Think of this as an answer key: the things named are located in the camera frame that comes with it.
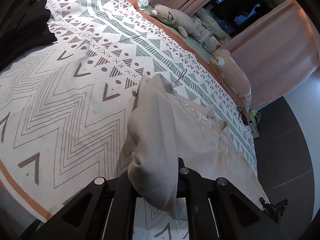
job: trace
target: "geometric pattern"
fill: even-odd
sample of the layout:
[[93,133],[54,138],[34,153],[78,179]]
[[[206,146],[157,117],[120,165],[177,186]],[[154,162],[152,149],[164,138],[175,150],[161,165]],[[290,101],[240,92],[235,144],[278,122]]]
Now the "geometric pattern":
[[[9,187],[11,194],[33,200],[17,198],[27,210],[46,221],[95,177],[127,170],[134,146],[126,124],[142,75],[161,73],[175,82],[187,69],[177,93],[212,107],[256,171],[251,133],[192,53],[126,0],[68,0],[72,18],[59,1],[47,0],[58,42],[26,53],[0,74],[0,179],[7,183],[9,174],[20,187]],[[187,223],[140,204],[149,239],[188,238]]]

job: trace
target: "plush toy nose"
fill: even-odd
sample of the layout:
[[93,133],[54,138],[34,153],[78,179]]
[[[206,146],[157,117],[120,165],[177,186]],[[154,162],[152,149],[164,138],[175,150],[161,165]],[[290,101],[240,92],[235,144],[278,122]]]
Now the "plush toy nose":
[[156,17],[158,15],[157,11],[156,10],[151,10],[150,11],[150,14],[154,17]]

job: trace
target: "orange blanket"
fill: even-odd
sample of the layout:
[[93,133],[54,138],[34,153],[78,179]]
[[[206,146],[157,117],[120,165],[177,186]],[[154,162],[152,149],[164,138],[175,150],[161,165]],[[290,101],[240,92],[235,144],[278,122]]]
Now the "orange blanket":
[[209,63],[207,63],[193,48],[191,48],[188,44],[186,44],[183,39],[175,34],[173,31],[170,29],[166,28],[164,25],[162,25],[157,19],[151,17],[147,13],[141,11],[138,6],[138,0],[127,0],[130,2],[134,8],[148,21],[156,25],[158,28],[163,29],[164,32],[171,37],[173,40],[175,40],[183,49],[193,53],[198,60],[198,62],[208,71],[214,78],[215,80],[221,85],[221,87],[228,93],[228,95],[232,98],[236,106],[241,106],[241,104],[238,101],[238,98],[234,93],[231,92],[231,90],[228,88],[228,86],[223,82],[222,78],[219,76],[218,72],[216,69],[211,66]]

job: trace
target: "bedspread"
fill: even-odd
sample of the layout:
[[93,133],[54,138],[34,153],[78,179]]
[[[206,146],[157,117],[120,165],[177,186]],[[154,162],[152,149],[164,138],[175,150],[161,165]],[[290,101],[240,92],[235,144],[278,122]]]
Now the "bedspread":
[[[127,170],[133,144],[126,125],[142,75],[175,82],[187,69],[178,94],[213,105],[256,172],[251,132],[231,98],[192,53],[128,1],[48,0],[47,8],[58,42],[0,75],[0,179],[34,216],[46,221],[95,177]],[[143,200],[139,206],[146,228],[168,223]],[[174,223],[177,234],[187,230],[185,222]]]

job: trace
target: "curtain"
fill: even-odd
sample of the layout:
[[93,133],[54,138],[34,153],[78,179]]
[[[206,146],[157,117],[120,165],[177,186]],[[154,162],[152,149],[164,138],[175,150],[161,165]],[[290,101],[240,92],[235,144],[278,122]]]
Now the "curtain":
[[273,101],[320,66],[316,40],[295,0],[287,0],[221,47],[247,75],[251,108]]

